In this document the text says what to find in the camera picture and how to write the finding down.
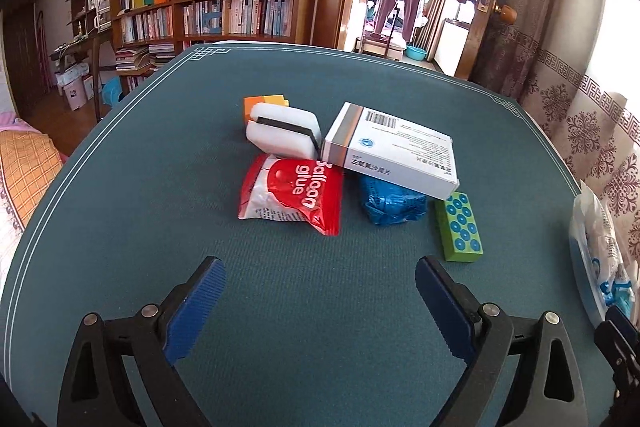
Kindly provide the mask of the green dotted block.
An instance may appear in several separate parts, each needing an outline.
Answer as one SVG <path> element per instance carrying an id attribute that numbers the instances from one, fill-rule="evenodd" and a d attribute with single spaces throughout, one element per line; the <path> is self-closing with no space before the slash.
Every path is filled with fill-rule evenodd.
<path id="1" fill-rule="evenodd" d="M 446 261 L 471 263 L 483 256 L 468 195 L 452 192 L 446 200 L 436 200 L 435 212 Z"/>

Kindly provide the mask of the blue foil packet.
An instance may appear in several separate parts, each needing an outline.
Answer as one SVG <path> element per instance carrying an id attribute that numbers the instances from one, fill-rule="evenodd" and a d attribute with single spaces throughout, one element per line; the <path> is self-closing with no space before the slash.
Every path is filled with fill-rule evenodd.
<path id="1" fill-rule="evenodd" d="M 427 214 L 428 196 L 372 176 L 360 176 L 359 202 L 369 221 L 378 227 L 403 225 Z"/>

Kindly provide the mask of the red balloon glue packet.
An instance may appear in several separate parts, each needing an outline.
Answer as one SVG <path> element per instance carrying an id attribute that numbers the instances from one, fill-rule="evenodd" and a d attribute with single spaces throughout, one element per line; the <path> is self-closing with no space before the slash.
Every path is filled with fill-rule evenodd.
<path id="1" fill-rule="evenodd" d="M 343 182 L 343 169 L 322 160 L 259 155 L 243 180 L 238 218 L 304 222 L 337 236 Z"/>

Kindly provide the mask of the white medicine box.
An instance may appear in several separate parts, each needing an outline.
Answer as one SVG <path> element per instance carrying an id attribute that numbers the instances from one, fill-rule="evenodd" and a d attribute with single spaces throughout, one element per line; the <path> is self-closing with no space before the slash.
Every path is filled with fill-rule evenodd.
<path id="1" fill-rule="evenodd" d="M 459 187 L 450 136 L 354 103 L 343 104 L 320 158 L 441 200 Z"/>

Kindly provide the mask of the white sponge black stripe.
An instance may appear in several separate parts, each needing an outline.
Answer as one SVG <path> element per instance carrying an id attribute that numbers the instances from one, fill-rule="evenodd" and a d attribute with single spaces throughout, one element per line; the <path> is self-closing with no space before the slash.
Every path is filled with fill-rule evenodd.
<path id="1" fill-rule="evenodd" d="M 260 102 L 250 110 L 246 139 L 264 153 L 302 159 L 317 159 L 322 133 L 314 113 Z"/>

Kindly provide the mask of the white blue wipes packet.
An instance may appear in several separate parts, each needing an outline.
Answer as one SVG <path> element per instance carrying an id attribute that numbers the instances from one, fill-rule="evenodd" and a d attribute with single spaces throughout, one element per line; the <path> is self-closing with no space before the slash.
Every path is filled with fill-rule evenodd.
<path id="1" fill-rule="evenodd" d="M 623 253 L 610 210 L 580 182 L 568 227 L 570 259 L 582 306 L 593 327 L 620 308 L 639 327 L 639 265 Z"/>

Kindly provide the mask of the orange plaid bedding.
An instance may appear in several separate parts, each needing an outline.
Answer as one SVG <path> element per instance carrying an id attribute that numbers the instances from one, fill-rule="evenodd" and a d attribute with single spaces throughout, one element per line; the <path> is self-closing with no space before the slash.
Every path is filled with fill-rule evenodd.
<path id="1" fill-rule="evenodd" d="M 8 204 L 14 228 L 25 230 L 62 167 L 62 156 L 46 134 L 1 132 L 1 198 Z"/>

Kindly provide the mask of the white storage bin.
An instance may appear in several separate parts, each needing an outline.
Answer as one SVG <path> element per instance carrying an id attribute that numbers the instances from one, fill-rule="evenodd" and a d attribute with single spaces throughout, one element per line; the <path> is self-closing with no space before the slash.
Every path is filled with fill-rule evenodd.
<path id="1" fill-rule="evenodd" d="M 63 93 L 70 110 L 78 110 L 88 102 L 85 83 L 81 77 L 66 83 L 63 87 Z"/>

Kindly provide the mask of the patterned curtain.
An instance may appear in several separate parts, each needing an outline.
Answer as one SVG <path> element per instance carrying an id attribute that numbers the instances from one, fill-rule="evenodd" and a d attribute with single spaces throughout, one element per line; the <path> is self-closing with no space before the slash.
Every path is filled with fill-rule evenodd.
<path id="1" fill-rule="evenodd" d="M 471 81 L 514 98 L 639 261 L 639 0 L 498 0 Z"/>

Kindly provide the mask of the orange yellow block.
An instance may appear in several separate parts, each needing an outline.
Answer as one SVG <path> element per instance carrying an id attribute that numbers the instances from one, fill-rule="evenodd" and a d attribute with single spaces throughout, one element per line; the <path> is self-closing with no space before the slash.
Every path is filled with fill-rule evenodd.
<path id="1" fill-rule="evenodd" d="M 288 99 L 283 94 L 273 95 L 256 95 L 246 96 L 243 98 L 243 110 L 244 110 L 244 122 L 247 124 L 250 121 L 250 112 L 253 107 L 258 103 L 268 103 L 279 106 L 288 106 Z"/>

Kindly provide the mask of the blue plastic basin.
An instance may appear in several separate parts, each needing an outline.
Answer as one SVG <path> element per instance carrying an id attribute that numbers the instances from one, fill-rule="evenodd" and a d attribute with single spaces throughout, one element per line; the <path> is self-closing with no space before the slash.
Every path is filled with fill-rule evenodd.
<path id="1" fill-rule="evenodd" d="M 405 56 L 410 58 L 410 60 L 422 62 L 426 60 L 426 51 L 420 48 L 420 46 L 408 44 L 405 48 Z"/>

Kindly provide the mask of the dark wooden desk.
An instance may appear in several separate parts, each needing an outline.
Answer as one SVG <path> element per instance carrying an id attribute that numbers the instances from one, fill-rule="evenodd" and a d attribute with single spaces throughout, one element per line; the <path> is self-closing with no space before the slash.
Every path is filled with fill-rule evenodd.
<path id="1" fill-rule="evenodd" d="M 67 55 L 72 56 L 77 62 L 80 60 L 89 60 L 89 72 L 92 77 L 92 101 L 94 117 L 96 117 L 97 124 L 99 124 L 102 119 L 100 102 L 100 51 L 103 43 L 112 43 L 112 35 L 113 31 L 111 27 L 93 30 L 84 38 L 59 46 L 49 55 L 52 62 L 64 61 L 64 57 Z"/>

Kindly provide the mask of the wooden bookshelf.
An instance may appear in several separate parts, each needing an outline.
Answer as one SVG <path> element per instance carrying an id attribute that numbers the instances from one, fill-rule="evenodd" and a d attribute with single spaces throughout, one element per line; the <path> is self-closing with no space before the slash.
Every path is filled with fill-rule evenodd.
<path id="1" fill-rule="evenodd" d="M 228 39 L 308 44 L 317 0 L 70 0 L 74 38 L 56 49 L 91 58 L 115 53 L 112 69 L 130 91 L 195 43 Z"/>

